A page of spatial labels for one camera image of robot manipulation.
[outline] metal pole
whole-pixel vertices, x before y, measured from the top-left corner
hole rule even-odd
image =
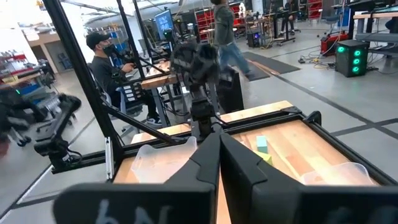
[[[136,66],[138,68],[139,75],[142,79],[145,79],[145,73],[142,69],[141,61],[139,60],[139,54],[137,51],[136,44],[134,43],[134,38],[132,37],[129,21],[127,20],[126,13],[124,12],[124,8],[121,0],[116,0],[118,2],[120,16],[122,17],[123,24],[126,28],[127,36],[129,37],[129,44],[131,46],[132,53],[134,54],[134,61],[136,62]]]
[[[61,2],[59,0],[43,0],[43,2],[51,17],[54,27],[57,30],[60,40],[65,47],[65,51],[69,56],[73,68],[75,69],[76,76],[79,79],[80,85],[98,121],[99,127],[104,136],[110,137],[112,140],[115,160],[116,163],[119,164],[123,159],[122,146],[107,112],[105,112],[102,107],[100,95],[96,94],[97,89],[94,86],[85,58],[80,50],[76,37],[73,34]]]
[[[137,0],[132,0],[132,3],[134,4],[134,8],[136,9],[137,22],[138,22],[139,28],[141,29],[142,38],[144,39],[145,46],[148,49],[147,50],[148,51],[148,56],[151,59],[151,61],[153,61],[152,52],[150,51],[152,49],[152,47],[150,46],[150,43],[148,43],[147,34],[145,33],[145,27],[144,27],[144,24],[142,23],[141,13],[139,13]]]

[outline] wooden tabletop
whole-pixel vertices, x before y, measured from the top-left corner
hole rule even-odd
[[[19,85],[21,83],[31,81],[32,79],[35,79],[36,77],[39,77],[39,76],[41,76],[41,73],[37,72],[35,74],[28,75],[28,76],[23,77],[23,78],[19,78],[18,80],[15,80],[13,82],[2,84],[2,85],[0,85],[0,89],[4,89],[4,88],[10,87],[10,86],[11,87],[15,87],[15,86],[17,86],[17,85]]]
[[[162,69],[165,72],[170,71],[170,61],[167,62],[160,62],[156,67]],[[150,77],[153,75],[159,75],[161,74],[160,71],[156,70],[155,68],[150,68],[149,72],[147,73],[146,77]],[[149,90],[152,88],[157,88],[157,87],[162,87],[166,84],[174,84],[177,82],[177,77],[175,75],[164,75],[162,77],[158,78],[151,78],[149,80],[144,80],[141,83],[141,86],[145,90]]]
[[[224,114],[221,118],[226,122],[236,121],[259,114],[278,111],[290,106],[292,105],[289,102],[281,101],[230,114]],[[160,129],[159,131],[173,135],[189,130],[190,128],[188,125],[181,124]],[[291,121],[288,123],[277,124],[266,128],[235,134],[233,137],[249,149],[256,151],[256,136],[258,135],[267,136],[268,152],[272,156],[274,167],[289,175],[291,178],[299,181],[302,181],[300,177],[305,173],[315,170],[325,170],[333,165],[349,162],[345,156],[339,153],[319,135],[314,133],[302,121]],[[147,141],[150,139],[154,139],[154,137],[146,133],[137,134],[134,136],[132,143]],[[131,171],[131,164],[133,161],[133,157],[123,160],[114,183],[138,183],[136,176]],[[316,179],[318,183],[331,183],[336,181],[339,184],[349,185],[365,185],[369,183],[369,179],[365,176],[361,176],[359,172],[340,175],[337,179],[336,175],[329,175],[325,172],[320,173],[322,173],[322,175],[319,175]],[[218,190],[217,223],[231,223],[221,178]]]
[[[368,19],[370,17],[371,17],[370,14],[358,14],[358,15],[355,15],[353,18],[354,19]],[[374,13],[372,15],[373,19],[376,19],[376,18],[391,18],[391,17],[398,17],[398,12]]]

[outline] black sweatshirt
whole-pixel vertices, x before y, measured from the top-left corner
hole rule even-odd
[[[99,86],[109,95],[119,87],[119,85],[112,79],[112,74],[119,72],[122,76],[126,75],[122,70],[116,70],[112,67],[108,58],[95,56],[90,68],[93,71],[93,75]]]

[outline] yellow block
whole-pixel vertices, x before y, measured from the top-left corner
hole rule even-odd
[[[255,152],[259,157],[261,157],[262,159],[264,159],[264,161],[266,161],[269,165],[272,165],[272,157],[270,154],[266,154],[263,152],[259,152],[259,151],[253,151]]]

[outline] computer screen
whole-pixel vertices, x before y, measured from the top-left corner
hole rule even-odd
[[[173,29],[173,19],[170,10],[166,10],[155,16],[157,31],[161,40],[165,40],[164,31]]]

